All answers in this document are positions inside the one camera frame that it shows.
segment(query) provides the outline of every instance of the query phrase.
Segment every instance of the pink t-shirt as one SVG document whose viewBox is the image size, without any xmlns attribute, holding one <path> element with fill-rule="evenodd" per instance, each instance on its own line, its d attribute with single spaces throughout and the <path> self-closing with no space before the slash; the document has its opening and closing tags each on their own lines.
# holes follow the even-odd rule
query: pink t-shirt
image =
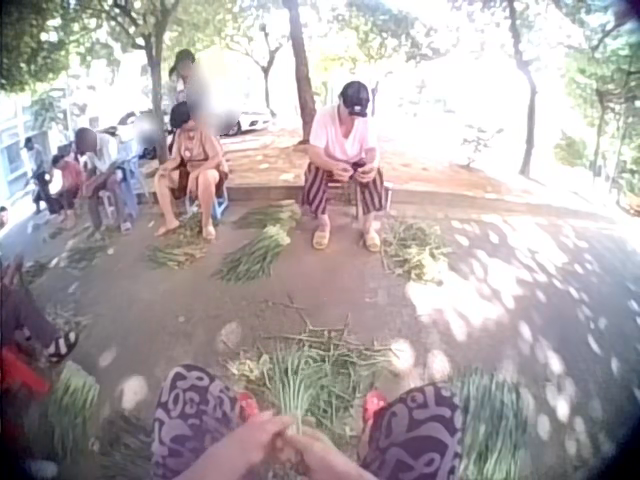
<svg viewBox="0 0 640 480">
<path fill-rule="evenodd" d="M 370 118 L 356 118 L 349 138 L 344 138 L 338 123 L 338 107 L 331 105 L 316 113 L 309 143 L 324 149 L 331 160 L 353 163 L 364 158 L 367 148 L 377 148 L 378 142 Z"/>
</svg>

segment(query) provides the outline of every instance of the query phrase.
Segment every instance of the white car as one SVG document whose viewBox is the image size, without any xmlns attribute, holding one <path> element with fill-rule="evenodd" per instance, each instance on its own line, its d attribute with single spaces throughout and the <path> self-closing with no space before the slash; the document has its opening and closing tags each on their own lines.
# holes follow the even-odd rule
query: white car
<svg viewBox="0 0 640 480">
<path fill-rule="evenodd" d="M 271 125 L 271 121 L 272 118 L 268 112 L 242 112 L 227 135 L 233 136 L 248 130 L 263 130 Z"/>
</svg>

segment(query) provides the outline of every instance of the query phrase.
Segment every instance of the building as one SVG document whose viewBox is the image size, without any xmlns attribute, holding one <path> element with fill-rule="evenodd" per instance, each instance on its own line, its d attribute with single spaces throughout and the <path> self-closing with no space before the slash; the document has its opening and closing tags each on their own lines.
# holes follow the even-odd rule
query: building
<svg viewBox="0 0 640 480">
<path fill-rule="evenodd" d="M 0 95 L 0 204 L 24 189 L 33 166 L 23 148 L 27 137 L 51 155 L 49 133 L 34 132 L 28 96 Z"/>
</svg>

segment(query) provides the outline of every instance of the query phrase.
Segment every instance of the paved road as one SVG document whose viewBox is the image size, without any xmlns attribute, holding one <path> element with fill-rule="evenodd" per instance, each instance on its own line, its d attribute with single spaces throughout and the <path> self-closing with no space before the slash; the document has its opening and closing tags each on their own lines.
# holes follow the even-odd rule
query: paved road
<svg viewBox="0 0 640 480">
<path fill-rule="evenodd" d="M 226 220 L 241 211 L 232 205 Z M 312 225 L 303 221 L 272 278 L 228 286 L 210 275 L 251 232 L 223 225 L 192 268 L 152 270 L 145 248 L 157 217 L 146 212 L 114 254 L 82 277 L 52 271 L 36 290 L 43 302 L 73 301 L 93 316 L 75 359 L 102 385 L 102 414 L 126 407 L 150 416 L 174 365 L 222 371 L 229 345 L 299 331 L 294 310 L 264 302 L 286 302 L 289 294 L 318 325 L 340 325 L 350 314 L 362 340 L 403 339 L 415 353 L 400 377 L 405 385 L 472 365 L 521 381 L 532 425 L 532 458 L 525 459 L 531 477 L 583 472 L 637 416 L 640 257 L 615 225 L 440 218 L 451 272 L 441 287 L 421 287 L 384 272 L 380 258 L 359 245 L 353 221 L 337 214 L 327 251 L 309 248 Z"/>
</svg>

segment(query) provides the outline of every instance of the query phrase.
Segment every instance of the baseball cap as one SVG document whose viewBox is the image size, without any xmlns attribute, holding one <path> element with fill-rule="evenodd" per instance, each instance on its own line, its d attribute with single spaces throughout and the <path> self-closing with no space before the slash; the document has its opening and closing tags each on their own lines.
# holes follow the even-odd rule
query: baseball cap
<svg viewBox="0 0 640 480">
<path fill-rule="evenodd" d="M 354 117 L 366 117 L 367 107 L 369 107 L 369 89 L 367 86 L 354 80 L 342 87 L 340 100 L 345 106 L 349 115 Z"/>
</svg>

